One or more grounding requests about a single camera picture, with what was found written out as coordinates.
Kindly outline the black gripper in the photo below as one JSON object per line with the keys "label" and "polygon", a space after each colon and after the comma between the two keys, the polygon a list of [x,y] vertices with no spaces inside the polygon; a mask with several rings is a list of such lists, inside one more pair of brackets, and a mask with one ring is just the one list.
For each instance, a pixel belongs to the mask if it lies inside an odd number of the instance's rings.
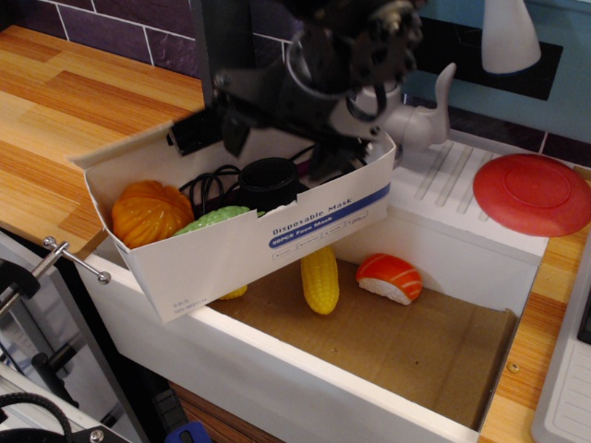
{"label": "black gripper", "polygon": [[250,128],[275,128],[321,141],[313,146],[308,176],[319,181],[367,164],[366,140],[383,132],[377,117],[362,117],[347,104],[353,96],[324,94],[302,83],[293,69],[274,63],[262,69],[224,69],[213,78],[225,148],[239,157]]}

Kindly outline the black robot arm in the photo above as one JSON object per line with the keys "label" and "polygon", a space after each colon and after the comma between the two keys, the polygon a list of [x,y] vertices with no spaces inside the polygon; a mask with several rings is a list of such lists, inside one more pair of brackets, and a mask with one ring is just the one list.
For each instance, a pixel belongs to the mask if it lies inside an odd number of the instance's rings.
{"label": "black robot arm", "polygon": [[416,67],[420,1],[286,1],[302,24],[284,57],[265,67],[223,66],[207,110],[227,151],[239,156],[253,129],[311,141],[321,178],[363,160],[383,138],[386,86]]}

